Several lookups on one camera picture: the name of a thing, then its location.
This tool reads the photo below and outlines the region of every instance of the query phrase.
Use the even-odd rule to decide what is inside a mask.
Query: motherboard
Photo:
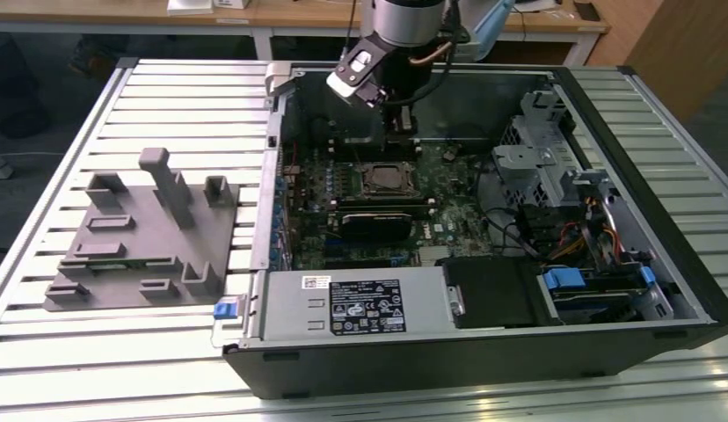
[[[360,161],[360,147],[344,148],[344,160],[312,149],[285,166],[296,270],[435,266],[492,253],[475,194],[484,156],[449,141],[417,142],[413,160],[399,162]]]

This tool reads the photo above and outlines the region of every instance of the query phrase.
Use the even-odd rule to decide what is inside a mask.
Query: table surface
[[[348,27],[352,10],[347,0],[253,0],[244,10],[216,8],[209,15],[170,17],[168,3],[168,0],[0,0],[0,21],[343,28]],[[356,26],[360,21],[357,12]],[[580,18],[573,0],[565,0],[556,12],[527,13],[523,18],[513,13],[505,31],[523,32],[524,26],[529,32],[553,33],[605,33],[609,28],[604,21]]]

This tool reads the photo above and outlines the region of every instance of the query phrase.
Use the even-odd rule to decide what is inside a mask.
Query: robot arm
[[[375,32],[345,55],[328,85],[349,104],[364,102],[381,107],[385,133],[409,137],[417,132],[413,104],[443,84],[461,36],[467,35],[459,0],[364,1],[373,1]],[[515,0],[500,0],[483,20],[485,31],[491,22],[491,44],[500,36],[513,4]],[[432,64],[444,55],[443,73],[432,78]]]

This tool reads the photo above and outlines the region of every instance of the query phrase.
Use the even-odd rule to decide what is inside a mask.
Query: warning label
[[[329,288],[336,336],[407,331],[400,280],[337,281]]]

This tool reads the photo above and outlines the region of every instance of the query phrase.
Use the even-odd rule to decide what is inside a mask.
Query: desk leg
[[[571,52],[565,58],[565,66],[584,66],[587,64],[600,35],[600,33],[581,33],[579,35],[576,44],[571,48]]]
[[[273,60],[273,46],[270,39],[273,38],[273,28],[252,28],[252,38],[256,40],[256,51],[258,52],[258,60]]]

